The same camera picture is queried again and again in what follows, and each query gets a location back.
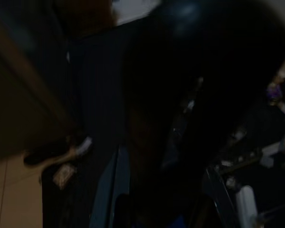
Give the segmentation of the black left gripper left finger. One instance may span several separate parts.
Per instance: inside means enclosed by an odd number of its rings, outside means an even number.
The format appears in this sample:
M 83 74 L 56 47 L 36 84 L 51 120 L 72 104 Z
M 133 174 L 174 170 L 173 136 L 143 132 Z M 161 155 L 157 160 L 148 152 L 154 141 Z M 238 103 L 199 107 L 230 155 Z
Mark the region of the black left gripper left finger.
M 130 167 L 125 146 L 118 146 L 111 160 L 100 176 L 92 214 L 91 228 L 113 228 L 115 205 L 119 196 L 129 193 Z

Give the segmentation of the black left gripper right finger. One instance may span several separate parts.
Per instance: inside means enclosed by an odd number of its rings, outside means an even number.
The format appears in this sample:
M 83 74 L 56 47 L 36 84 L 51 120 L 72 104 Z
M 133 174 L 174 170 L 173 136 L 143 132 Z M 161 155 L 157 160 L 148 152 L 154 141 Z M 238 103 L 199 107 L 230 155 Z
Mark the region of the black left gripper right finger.
M 223 227 L 238 228 L 237 213 L 223 179 L 212 167 L 206 169 L 204 177 L 204 192 L 213 199 Z

